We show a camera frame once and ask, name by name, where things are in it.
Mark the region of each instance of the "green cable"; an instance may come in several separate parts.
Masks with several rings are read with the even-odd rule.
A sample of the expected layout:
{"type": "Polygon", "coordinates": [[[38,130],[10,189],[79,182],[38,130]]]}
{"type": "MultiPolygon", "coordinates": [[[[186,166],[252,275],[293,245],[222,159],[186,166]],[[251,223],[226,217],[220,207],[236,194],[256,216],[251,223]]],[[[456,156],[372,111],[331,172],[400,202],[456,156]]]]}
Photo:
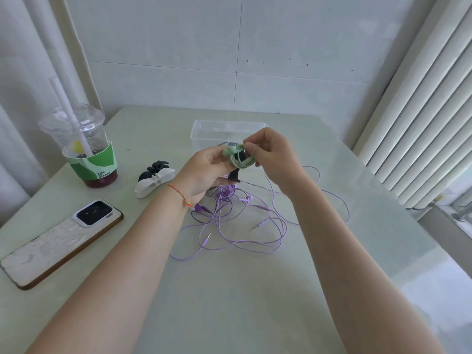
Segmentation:
{"type": "Polygon", "coordinates": [[[223,150],[223,156],[229,158],[233,165],[236,166],[238,169],[245,169],[256,162],[256,159],[254,159],[254,157],[252,156],[249,156],[245,160],[241,161],[239,159],[239,153],[241,151],[244,151],[244,146],[242,144],[236,146],[230,145],[223,150]]]}

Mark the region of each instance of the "white phone case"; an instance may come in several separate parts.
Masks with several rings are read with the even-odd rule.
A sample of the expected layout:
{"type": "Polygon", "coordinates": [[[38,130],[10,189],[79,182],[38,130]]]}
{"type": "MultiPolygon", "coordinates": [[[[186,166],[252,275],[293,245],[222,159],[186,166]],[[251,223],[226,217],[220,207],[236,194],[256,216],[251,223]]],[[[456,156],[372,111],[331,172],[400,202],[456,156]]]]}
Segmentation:
{"type": "Polygon", "coordinates": [[[74,220],[76,212],[6,256],[0,266],[18,288],[34,287],[123,219],[121,211],[105,203],[113,210],[93,226],[74,220]]]}

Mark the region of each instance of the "orange string bracelet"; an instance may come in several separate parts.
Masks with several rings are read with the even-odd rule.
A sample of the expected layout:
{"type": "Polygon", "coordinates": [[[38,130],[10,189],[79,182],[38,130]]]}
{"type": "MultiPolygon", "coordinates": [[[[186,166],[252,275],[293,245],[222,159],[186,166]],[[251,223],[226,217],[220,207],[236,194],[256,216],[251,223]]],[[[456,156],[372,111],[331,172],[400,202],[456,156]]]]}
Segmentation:
{"type": "Polygon", "coordinates": [[[184,203],[188,206],[188,207],[195,207],[195,205],[191,204],[190,202],[187,201],[186,197],[184,196],[184,194],[182,194],[178,189],[175,188],[174,185],[172,184],[166,184],[166,186],[169,186],[171,187],[172,189],[174,189],[175,191],[177,191],[180,196],[182,196],[184,198],[184,203]]]}

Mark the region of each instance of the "person's right hand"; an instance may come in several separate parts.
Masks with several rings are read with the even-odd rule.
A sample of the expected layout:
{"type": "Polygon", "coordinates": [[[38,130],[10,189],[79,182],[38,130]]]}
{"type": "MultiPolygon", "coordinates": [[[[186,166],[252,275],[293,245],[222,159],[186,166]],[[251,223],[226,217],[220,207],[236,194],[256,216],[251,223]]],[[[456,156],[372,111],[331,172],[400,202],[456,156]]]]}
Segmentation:
{"type": "Polygon", "coordinates": [[[243,140],[244,149],[262,165],[268,178],[282,191],[293,181],[306,176],[288,140],[271,128],[263,128],[243,140]]]}

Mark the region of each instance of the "cup lid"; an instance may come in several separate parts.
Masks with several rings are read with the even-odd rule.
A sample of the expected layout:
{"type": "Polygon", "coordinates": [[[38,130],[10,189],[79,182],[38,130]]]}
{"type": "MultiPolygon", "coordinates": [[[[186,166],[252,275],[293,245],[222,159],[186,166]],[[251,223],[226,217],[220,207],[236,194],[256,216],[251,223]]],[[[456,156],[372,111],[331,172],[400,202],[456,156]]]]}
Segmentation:
{"type": "MultiPolygon", "coordinates": [[[[105,121],[103,112],[89,104],[82,103],[74,106],[72,109],[83,132],[92,130],[102,125],[105,121]]],[[[52,113],[42,117],[39,121],[39,128],[48,134],[69,134],[75,132],[62,107],[58,107],[52,113]]]]}

